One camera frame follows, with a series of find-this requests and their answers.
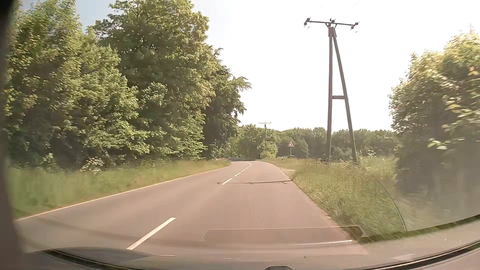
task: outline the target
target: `windshield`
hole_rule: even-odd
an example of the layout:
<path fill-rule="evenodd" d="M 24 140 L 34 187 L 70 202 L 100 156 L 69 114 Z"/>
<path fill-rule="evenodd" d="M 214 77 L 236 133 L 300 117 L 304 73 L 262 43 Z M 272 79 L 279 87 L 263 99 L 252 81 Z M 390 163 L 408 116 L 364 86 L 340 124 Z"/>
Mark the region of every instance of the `windshield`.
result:
<path fill-rule="evenodd" d="M 344 269 L 479 240 L 479 5 L 17 2 L 24 251 Z"/>

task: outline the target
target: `asphalt road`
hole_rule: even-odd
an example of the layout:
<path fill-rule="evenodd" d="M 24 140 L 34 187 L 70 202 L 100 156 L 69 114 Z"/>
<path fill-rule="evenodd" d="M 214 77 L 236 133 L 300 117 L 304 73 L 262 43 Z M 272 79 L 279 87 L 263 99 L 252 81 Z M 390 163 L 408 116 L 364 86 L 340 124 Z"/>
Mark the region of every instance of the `asphalt road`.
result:
<path fill-rule="evenodd" d="M 197 247 L 352 243 L 276 166 L 260 161 L 232 162 L 23 218 L 17 226 L 26 251 L 94 246 L 178 256 Z"/>

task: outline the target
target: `tree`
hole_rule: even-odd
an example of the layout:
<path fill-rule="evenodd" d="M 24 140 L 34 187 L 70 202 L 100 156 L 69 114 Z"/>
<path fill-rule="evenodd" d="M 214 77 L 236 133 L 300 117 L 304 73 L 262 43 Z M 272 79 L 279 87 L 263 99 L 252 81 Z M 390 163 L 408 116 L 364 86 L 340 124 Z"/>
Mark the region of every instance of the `tree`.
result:
<path fill-rule="evenodd" d="M 312 130 L 313 141 L 309 144 L 310 156 L 316 159 L 325 158 L 327 131 L 322 127 Z"/>
<path fill-rule="evenodd" d="M 46 0 L 18 12 L 5 82 L 11 158 L 23 165 L 81 166 L 148 150 L 136 117 L 136 89 L 110 48 L 84 34 L 73 0 Z"/>
<path fill-rule="evenodd" d="M 398 135 L 390 130 L 370 132 L 366 140 L 366 144 L 370 146 L 368 150 L 375 152 L 377 156 L 393 155 L 395 148 L 399 144 Z"/>
<path fill-rule="evenodd" d="M 454 37 L 443 52 L 412 55 L 406 79 L 393 88 L 390 110 L 400 134 L 397 155 L 402 190 L 429 187 L 440 195 L 445 183 L 480 172 L 480 39 L 472 30 Z"/>
<path fill-rule="evenodd" d="M 278 142 L 278 154 L 280 156 L 289 155 L 290 149 L 288 147 L 288 143 L 289 141 L 292 141 L 294 143 L 294 149 L 292 149 L 292 154 L 298 158 L 308 158 L 309 145 L 305 140 L 307 136 L 309 136 L 309 138 L 313 138 L 313 134 L 310 129 L 301 129 L 296 127 L 280 132 L 280 140 Z"/>
<path fill-rule="evenodd" d="M 203 125 L 203 144 L 207 147 L 202 156 L 209 159 L 222 155 L 221 151 L 228 140 L 235 136 L 240 123 L 239 114 L 246 109 L 240 100 L 240 93 L 249 89 L 250 83 L 244 77 L 235 78 L 230 69 L 218 59 L 220 49 L 215 50 L 216 70 L 207 79 L 215 91 L 215 96 L 202 113 L 205 115 Z"/>
<path fill-rule="evenodd" d="M 208 18 L 188 0 L 117 0 L 110 7 L 116 12 L 94 30 L 138 88 L 139 117 L 131 123 L 146 132 L 154 156 L 198 156 L 206 149 L 202 110 L 215 95 L 206 79 L 216 70 L 205 44 Z"/>
<path fill-rule="evenodd" d="M 260 150 L 258 146 L 262 143 L 262 132 L 254 124 L 244 125 L 240 127 L 242 137 L 238 140 L 237 152 L 247 159 L 258 159 Z"/>
<path fill-rule="evenodd" d="M 240 139 L 243 138 L 245 135 L 245 130 L 242 127 L 237 127 L 236 135 L 233 137 L 230 137 L 228 140 L 228 148 L 227 148 L 227 155 L 229 154 L 229 157 L 237 157 L 240 158 L 240 151 L 239 151 L 239 143 Z"/>
<path fill-rule="evenodd" d="M 264 128 L 258 127 L 260 135 L 260 144 L 257 146 L 257 151 L 260 154 L 260 158 L 274 158 L 277 155 L 278 148 L 276 143 L 278 141 L 277 131 L 274 129 L 267 128 L 266 131 Z"/>

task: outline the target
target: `sky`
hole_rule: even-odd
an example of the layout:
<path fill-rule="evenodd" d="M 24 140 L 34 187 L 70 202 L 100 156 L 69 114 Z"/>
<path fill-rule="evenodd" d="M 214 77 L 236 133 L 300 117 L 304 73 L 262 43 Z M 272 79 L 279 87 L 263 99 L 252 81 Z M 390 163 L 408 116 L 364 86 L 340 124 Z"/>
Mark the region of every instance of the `sky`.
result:
<path fill-rule="evenodd" d="M 77 0 L 84 26 L 111 13 L 114 0 Z M 24 0 L 28 5 L 32 0 Z M 252 88 L 241 95 L 242 124 L 269 128 L 325 127 L 328 106 L 328 30 L 336 19 L 359 25 L 336 28 L 354 129 L 390 129 L 391 88 L 405 77 L 413 52 L 442 50 L 452 36 L 478 26 L 480 2 L 455 6 L 421 0 L 192 0 L 210 18 L 207 43 Z M 334 55 L 333 94 L 342 95 Z M 333 100 L 332 129 L 347 129 L 343 100 Z"/>

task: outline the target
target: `utility pole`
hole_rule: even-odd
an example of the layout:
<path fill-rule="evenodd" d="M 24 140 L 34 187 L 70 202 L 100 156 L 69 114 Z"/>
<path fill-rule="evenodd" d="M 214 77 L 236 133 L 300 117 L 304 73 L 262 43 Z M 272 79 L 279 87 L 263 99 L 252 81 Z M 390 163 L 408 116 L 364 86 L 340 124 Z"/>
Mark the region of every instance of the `utility pole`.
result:
<path fill-rule="evenodd" d="M 352 159 L 354 162 L 357 162 L 357 150 L 355 148 L 355 140 L 353 137 L 353 128 L 352 128 L 352 117 L 350 115 L 350 104 L 348 103 L 347 95 L 347 86 L 345 84 L 345 76 L 343 74 L 342 61 L 340 60 L 340 52 L 338 51 L 338 43 L 336 40 L 336 31 L 335 28 L 337 25 L 348 25 L 350 29 L 353 29 L 359 23 L 354 24 L 341 24 L 336 23 L 335 20 L 330 19 L 329 22 L 319 22 L 312 21 L 310 18 L 304 22 L 303 25 L 307 23 L 320 23 L 325 24 L 328 28 L 328 39 L 329 39 L 329 54 L 328 54 L 328 118 L 327 118 L 327 147 L 328 147 L 328 157 L 327 160 L 330 161 L 332 156 L 332 101 L 334 99 L 343 99 L 345 101 L 345 110 L 347 111 L 347 122 L 348 122 L 348 132 L 350 133 L 350 148 L 352 149 Z M 335 46 L 336 59 L 338 62 L 338 69 L 340 71 L 340 79 L 342 81 L 343 96 L 334 96 L 333 95 L 333 45 Z"/>
<path fill-rule="evenodd" d="M 271 124 L 272 122 L 263 122 L 263 123 L 260 123 L 258 122 L 259 124 L 264 124 L 265 126 L 265 152 L 267 151 L 267 124 Z"/>

